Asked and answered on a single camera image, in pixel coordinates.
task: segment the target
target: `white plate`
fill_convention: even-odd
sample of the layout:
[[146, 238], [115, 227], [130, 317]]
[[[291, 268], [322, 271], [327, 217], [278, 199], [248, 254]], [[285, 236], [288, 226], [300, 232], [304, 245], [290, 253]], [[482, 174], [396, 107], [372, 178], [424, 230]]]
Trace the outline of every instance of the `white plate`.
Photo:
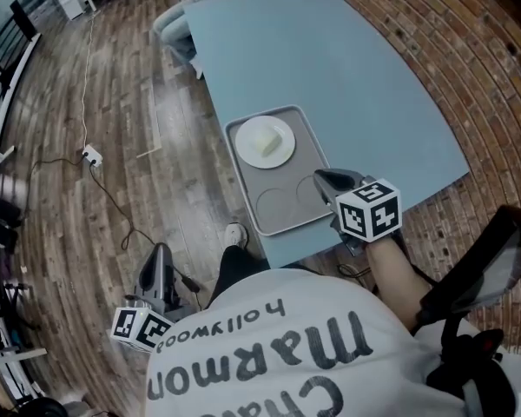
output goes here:
[[[280, 145], [268, 156], [262, 157], [252, 145], [252, 138], [263, 127], [275, 129], [281, 136]], [[278, 117], [257, 116], [244, 122], [235, 135], [235, 148], [241, 159], [257, 169], [274, 169], [292, 157], [295, 150], [295, 135], [292, 129]]]

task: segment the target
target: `power strip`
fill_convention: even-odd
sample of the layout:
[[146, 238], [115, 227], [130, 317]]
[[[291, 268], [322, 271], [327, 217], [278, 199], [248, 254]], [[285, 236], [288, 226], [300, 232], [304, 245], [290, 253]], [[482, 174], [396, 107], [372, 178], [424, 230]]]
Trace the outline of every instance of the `power strip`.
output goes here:
[[85, 146], [83, 155], [85, 156], [85, 159], [87, 159], [87, 161], [89, 161], [95, 167], [100, 167], [102, 164], [101, 154], [93, 149], [90, 145]]

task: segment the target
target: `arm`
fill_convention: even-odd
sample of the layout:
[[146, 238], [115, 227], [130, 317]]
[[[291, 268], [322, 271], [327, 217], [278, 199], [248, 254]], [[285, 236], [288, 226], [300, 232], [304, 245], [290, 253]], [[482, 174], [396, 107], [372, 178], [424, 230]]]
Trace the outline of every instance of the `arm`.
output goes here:
[[366, 254], [382, 301], [409, 331], [413, 330], [420, 300], [430, 286], [414, 272], [392, 238], [371, 242], [366, 246]]

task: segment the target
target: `sneaker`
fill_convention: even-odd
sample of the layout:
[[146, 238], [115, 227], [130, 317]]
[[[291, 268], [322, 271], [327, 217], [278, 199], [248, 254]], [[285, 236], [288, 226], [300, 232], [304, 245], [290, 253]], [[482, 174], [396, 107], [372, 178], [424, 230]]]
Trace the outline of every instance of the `sneaker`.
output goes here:
[[202, 66], [199, 62], [199, 57], [195, 55], [190, 61], [189, 64], [194, 68], [195, 70], [195, 76], [197, 77], [197, 80], [200, 80], [202, 77]]
[[244, 228], [238, 222], [232, 222], [228, 224], [226, 227], [226, 232], [224, 232], [224, 245], [226, 247], [237, 246], [240, 248], [245, 248], [247, 243], [249, 242], [249, 233], [247, 229]]

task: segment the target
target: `light blue table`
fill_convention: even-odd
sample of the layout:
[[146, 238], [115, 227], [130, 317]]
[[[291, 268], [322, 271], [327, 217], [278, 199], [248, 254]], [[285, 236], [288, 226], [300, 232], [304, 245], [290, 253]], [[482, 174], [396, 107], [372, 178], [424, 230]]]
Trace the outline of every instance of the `light blue table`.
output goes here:
[[[299, 105], [331, 167], [386, 178], [401, 190], [404, 209], [467, 173], [419, 79], [343, 0], [207, 0], [186, 13], [222, 127]], [[329, 223], [261, 236], [270, 266], [340, 242]]]

